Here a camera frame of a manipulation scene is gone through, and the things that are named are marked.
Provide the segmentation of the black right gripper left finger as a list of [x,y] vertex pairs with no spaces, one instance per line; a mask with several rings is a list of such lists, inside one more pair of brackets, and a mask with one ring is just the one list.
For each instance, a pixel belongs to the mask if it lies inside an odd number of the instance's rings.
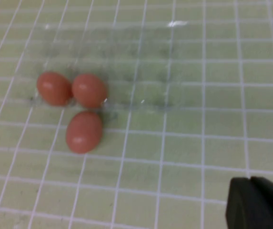
[[231,179],[225,217],[229,229],[273,229],[271,209],[245,177]]

